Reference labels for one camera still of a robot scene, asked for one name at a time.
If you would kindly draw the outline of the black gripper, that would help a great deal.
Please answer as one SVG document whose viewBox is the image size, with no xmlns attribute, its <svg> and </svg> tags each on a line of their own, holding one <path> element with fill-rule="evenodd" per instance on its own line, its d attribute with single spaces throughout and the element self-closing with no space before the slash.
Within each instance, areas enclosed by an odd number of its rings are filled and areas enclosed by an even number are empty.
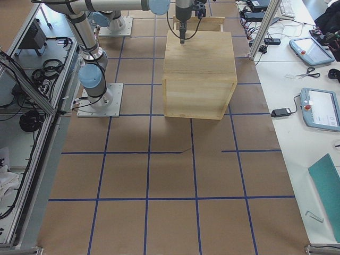
<svg viewBox="0 0 340 255">
<path fill-rule="evenodd" d="M 185 43 L 186 37 L 186 22 L 190 19 L 192 13 L 192 0 L 176 0 L 175 1 L 175 16 L 182 22 L 179 25 L 180 43 Z"/>
</svg>

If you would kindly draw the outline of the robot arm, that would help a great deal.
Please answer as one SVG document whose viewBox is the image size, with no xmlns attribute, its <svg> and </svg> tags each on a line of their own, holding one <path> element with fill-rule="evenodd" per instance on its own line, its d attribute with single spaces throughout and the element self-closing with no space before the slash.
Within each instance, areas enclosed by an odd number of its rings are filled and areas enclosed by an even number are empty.
<svg viewBox="0 0 340 255">
<path fill-rule="evenodd" d="M 85 107 L 107 109 L 113 101 L 105 79 L 107 56 L 95 39 L 88 21 L 86 11 L 119 12 L 119 11 L 151 11 L 155 15 L 168 12 L 170 1 L 42 1 L 50 9 L 64 14 L 69 27 L 77 40 L 84 67 L 79 71 L 79 80 L 88 95 L 89 103 Z"/>
<path fill-rule="evenodd" d="M 91 12 L 89 18 L 96 24 L 98 34 L 102 37 L 117 37 L 126 34 L 127 26 L 121 11 Z"/>
</svg>

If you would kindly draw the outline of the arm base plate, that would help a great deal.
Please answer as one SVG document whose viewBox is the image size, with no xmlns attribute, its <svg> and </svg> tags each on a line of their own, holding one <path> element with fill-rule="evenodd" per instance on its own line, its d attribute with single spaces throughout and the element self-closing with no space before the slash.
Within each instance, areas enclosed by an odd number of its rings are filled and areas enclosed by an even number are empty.
<svg viewBox="0 0 340 255">
<path fill-rule="evenodd" d="M 112 20 L 108 27 L 101 27 L 100 37 L 125 37 L 130 36 L 132 32 L 133 17 L 121 16 Z"/>
<path fill-rule="evenodd" d="M 95 104 L 87 106 L 96 101 L 91 97 L 80 101 L 77 117 L 119 117 L 122 93 L 122 83 L 108 83 L 106 93 Z"/>
</svg>

